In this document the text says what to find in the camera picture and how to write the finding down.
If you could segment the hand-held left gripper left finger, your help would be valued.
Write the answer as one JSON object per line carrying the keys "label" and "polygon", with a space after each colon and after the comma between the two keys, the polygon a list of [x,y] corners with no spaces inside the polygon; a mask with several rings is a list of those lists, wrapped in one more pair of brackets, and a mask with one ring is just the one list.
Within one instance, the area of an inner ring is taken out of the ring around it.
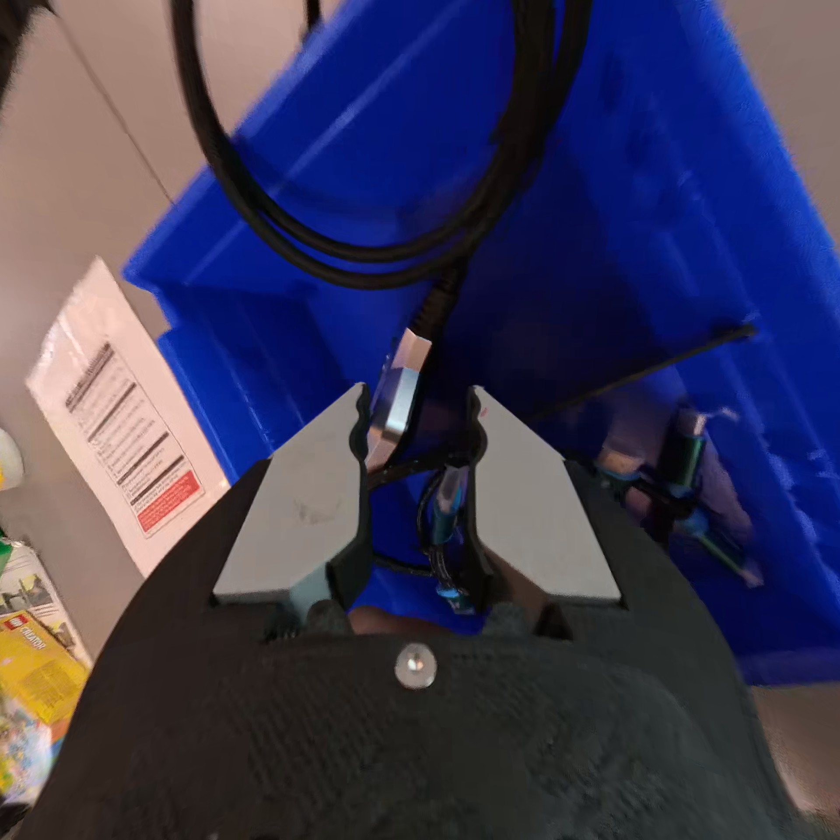
{"label": "hand-held left gripper left finger", "polygon": [[213,588],[219,604],[351,607],[371,577],[366,433],[356,383],[271,456]]}

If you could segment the white table label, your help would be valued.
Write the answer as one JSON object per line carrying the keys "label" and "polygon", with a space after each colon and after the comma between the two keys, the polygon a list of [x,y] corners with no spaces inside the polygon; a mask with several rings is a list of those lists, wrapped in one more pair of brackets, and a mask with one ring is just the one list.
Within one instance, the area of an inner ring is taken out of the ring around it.
{"label": "white table label", "polygon": [[99,257],[26,380],[143,578],[230,485],[152,337]]}

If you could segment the silver hub with black cable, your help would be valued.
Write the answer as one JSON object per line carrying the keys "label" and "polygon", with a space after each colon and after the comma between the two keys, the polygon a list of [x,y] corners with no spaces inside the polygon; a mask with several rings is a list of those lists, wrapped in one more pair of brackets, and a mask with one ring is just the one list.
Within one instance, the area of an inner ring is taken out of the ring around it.
{"label": "silver hub with black cable", "polygon": [[511,93],[496,150],[465,202],[441,225],[394,245],[353,245],[288,213],[259,184],[225,132],[207,88],[193,1],[169,2],[178,78],[193,132],[228,201],[254,233],[294,267],[330,285],[390,291],[434,284],[384,363],[371,402],[366,468],[381,471],[406,441],[424,370],[455,309],[469,261],[543,159],[581,68],[593,2],[510,2],[515,47]]}

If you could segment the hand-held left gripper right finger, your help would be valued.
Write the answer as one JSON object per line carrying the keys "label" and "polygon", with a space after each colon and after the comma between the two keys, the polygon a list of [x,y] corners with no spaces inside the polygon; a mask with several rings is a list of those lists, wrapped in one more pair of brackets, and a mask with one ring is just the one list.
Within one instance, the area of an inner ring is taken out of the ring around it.
{"label": "hand-held left gripper right finger", "polygon": [[564,457],[479,385],[468,389],[467,586],[481,609],[618,606],[619,584]]}

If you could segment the yellow toy box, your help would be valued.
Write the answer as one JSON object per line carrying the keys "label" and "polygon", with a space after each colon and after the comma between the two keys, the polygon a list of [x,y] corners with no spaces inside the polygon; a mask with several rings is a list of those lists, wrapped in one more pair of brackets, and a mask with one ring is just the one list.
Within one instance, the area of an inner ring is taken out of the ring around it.
{"label": "yellow toy box", "polygon": [[1,538],[2,806],[31,806],[67,735],[91,660],[37,553]]}

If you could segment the blue plastic bin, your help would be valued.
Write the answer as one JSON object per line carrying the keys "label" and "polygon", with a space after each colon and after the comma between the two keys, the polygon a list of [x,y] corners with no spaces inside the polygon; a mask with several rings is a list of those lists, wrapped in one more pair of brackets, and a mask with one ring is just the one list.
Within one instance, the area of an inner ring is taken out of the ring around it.
{"label": "blue plastic bin", "polygon": [[[347,2],[242,124],[279,203],[388,244],[452,213],[486,168],[513,61],[508,2]],[[375,387],[427,284],[348,290],[289,266],[202,171],[124,268],[237,480],[354,382]],[[535,430],[590,456],[636,422],[657,460],[677,405],[711,414],[748,587],[675,560],[746,681],[838,680],[838,259],[725,24],[705,2],[594,2],[582,68],[528,188],[478,248],[424,377],[406,456],[461,446],[467,389],[532,420],[743,323],[705,352]]]}

